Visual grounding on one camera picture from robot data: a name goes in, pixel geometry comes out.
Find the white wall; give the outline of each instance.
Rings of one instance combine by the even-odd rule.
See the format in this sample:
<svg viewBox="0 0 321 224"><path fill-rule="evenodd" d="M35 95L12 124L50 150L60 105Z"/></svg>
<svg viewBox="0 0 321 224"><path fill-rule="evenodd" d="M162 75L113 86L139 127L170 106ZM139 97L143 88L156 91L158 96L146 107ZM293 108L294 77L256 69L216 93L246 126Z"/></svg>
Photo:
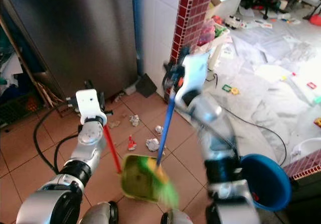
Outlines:
<svg viewBox="0 0 321 224"><path fill-rule="evenodd" d="M136 0L136 3L139 11L136 30L141 40L141 49L137 51L143 62L143 71L163 96L163 63L170 59L179 0Z"/></svg>

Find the blue bowl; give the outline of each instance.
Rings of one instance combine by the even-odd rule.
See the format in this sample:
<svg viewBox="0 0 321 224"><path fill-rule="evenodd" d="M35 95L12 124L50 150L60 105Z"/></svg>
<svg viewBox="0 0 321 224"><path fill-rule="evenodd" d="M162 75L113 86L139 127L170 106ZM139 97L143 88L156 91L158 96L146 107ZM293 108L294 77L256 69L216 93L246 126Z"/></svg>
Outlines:
<svg viewBox="0 0 321 224"><path fill-rule="evenodd" d="M268 211L284 209L291 200L292 190L285 171L273 160L258 154L241 158L243 177L250 192L257 196L256 207Z"/></svg>

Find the dustpan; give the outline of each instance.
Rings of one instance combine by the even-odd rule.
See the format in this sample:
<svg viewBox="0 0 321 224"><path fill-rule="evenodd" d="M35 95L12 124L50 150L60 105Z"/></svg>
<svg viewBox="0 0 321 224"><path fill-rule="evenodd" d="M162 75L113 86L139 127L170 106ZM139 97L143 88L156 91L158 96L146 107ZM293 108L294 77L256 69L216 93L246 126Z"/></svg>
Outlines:
<svg viewBox="0 0 321 224"><path fill-rule="evenodd" d="M159 196L153 188L153 176L140 167L142 158L153 158L143 155L126 155L121 173L121 188L129 198L157 202Z"/></svg>

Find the stainless steel refrigerator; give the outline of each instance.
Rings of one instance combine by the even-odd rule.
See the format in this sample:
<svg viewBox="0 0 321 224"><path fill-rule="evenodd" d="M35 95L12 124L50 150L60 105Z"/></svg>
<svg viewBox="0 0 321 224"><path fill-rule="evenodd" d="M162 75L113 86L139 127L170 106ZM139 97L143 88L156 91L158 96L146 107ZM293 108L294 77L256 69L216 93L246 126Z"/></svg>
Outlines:
<svg viewBox="0 0 321 224"><path fill-rule="evenodd" d="M91 79L111 96L137 78L132 0L2 0L64 96Z"/></svg>

